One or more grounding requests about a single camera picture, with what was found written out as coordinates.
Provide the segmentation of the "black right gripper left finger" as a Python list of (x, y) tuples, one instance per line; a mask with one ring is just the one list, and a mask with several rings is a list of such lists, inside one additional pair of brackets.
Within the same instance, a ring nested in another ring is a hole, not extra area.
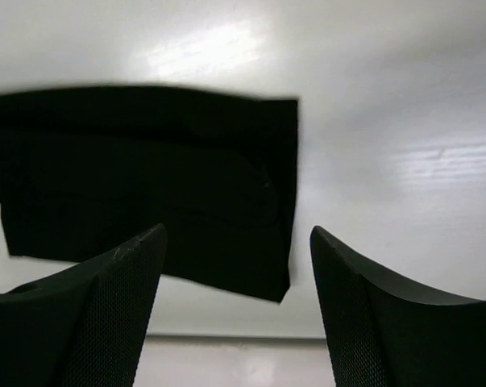
[(167, 234), (120, 246), (0, 293), (0, 386), (131, 386)]

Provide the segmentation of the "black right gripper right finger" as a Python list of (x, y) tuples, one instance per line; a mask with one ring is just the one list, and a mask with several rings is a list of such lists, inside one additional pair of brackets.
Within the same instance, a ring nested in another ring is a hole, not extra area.
[(310, 252), (338, 386), (486, 386), (486, 301), (423, 285), (322, 227)]

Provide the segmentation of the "black skirt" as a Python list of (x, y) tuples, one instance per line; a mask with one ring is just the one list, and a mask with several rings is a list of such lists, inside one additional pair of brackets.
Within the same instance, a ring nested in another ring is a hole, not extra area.
[(0, 94), (8, 252), (82, 262), (162, 224), (166, 275), (281, 302), (298, 110), (155, 85)]

